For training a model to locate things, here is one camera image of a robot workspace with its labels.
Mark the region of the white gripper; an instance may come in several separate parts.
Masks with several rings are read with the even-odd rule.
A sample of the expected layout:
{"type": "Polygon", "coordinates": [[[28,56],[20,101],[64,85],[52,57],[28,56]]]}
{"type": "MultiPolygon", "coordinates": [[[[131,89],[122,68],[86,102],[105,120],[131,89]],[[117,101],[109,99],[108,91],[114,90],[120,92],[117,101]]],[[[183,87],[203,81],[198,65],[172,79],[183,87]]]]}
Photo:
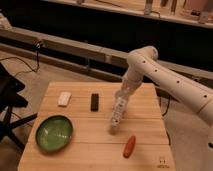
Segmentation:
{"type": "Polygon", "coordinates": [[[115,104],[112,111],[112,117],[110,119],[110,125],[116,128],[124,114],[126,106],[128,104],[130,93],[127,90],[119,90],[115,94],[115,104]]]}

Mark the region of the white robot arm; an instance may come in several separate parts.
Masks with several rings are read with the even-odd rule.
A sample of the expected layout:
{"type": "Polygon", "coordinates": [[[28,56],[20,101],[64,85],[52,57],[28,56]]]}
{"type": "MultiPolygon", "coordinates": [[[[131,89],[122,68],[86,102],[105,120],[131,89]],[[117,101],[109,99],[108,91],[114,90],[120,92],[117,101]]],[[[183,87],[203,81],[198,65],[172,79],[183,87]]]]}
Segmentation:
{"type": "Polygon", "coordinates": [[[128,54],[128,69],[122,78],[121,88],[115,94],[110,125],[114,128],[119,125],[130,96],[146,76],[212,126],[213,89],[161,66],[156,62],[157,58],[158,51],[153,46],[145,46],[128,54]]]}

